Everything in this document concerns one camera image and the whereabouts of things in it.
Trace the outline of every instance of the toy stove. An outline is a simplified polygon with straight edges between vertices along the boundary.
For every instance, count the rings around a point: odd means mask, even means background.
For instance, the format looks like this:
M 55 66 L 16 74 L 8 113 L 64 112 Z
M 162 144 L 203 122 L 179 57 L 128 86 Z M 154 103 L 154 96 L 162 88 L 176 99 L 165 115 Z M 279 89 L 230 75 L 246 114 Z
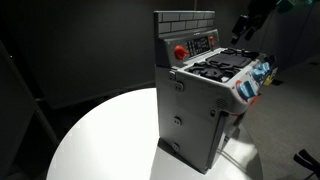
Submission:
M 158 146 L 205 174 L 271 72 L 264 54 L 225 49 L 212 11 L 157 11 Z

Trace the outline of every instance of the dark gray background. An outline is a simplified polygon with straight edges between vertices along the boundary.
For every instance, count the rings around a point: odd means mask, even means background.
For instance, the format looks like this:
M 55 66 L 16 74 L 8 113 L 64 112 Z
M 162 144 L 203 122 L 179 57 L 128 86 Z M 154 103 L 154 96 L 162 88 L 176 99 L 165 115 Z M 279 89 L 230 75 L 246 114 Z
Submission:
M 8 58 L 0 42 L 0 179 L 9 170 L 35 109 L 10 69 Z
M 216 11 L 222 47 L 232 47 L 231 30 L 248 3 L 198 0 L 197 9 Z M 281 70 L 302 62 L 319 47 L 318 4 L 273 12 L 235 47 L 275 54 Z M 2 0 L 0 8 L 45 100 L 60 108 L 154 82 L 153 11 L 193 10 L 194 1 Z

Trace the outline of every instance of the control knob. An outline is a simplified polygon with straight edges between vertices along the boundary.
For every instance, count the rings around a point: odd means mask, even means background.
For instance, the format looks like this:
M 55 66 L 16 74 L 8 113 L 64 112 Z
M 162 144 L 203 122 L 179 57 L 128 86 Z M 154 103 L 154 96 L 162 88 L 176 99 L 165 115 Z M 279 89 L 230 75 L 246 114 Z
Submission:
M 237 85 L 239 95 L 244 100 L 248 100 L 257 95 L 257 91 L 250 81 L 244 81 Z
M 270 66 L 268 62 L 258 64 L 255 69 L 252 70 L 251 75 L 255 81 L 261 83 L 263 78 L 270 70 Z
M 174 55 L 177 60 L 182 60 L 184 56 L 188 55 L 188 51 L 186 51 L 182 46 L 176 46 L 174 48 Z

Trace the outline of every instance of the control panel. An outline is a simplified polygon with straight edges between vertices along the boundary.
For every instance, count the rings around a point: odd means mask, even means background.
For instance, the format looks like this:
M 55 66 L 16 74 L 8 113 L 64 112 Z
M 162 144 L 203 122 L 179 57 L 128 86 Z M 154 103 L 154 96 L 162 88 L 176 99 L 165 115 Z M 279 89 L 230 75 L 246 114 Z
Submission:
M 181 68 L 185 62 L 220 47 L 218 31 L 194 33 L 164 40 L 170 66 Z

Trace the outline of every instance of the stove burner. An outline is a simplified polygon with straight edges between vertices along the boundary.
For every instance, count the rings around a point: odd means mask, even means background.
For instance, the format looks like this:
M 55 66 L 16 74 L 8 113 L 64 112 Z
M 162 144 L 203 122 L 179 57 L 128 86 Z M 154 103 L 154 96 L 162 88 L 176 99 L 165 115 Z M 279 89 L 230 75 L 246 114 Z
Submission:
M 255 52 L 239 53 L 237 50 L 228 49 L 207 58 L 204 62 L 194 63 L 186 71 L 214 81 L 227 82 L 240 71 L 240 68 L 250 64 L 252 58 L 255 59 L 258 55 Z

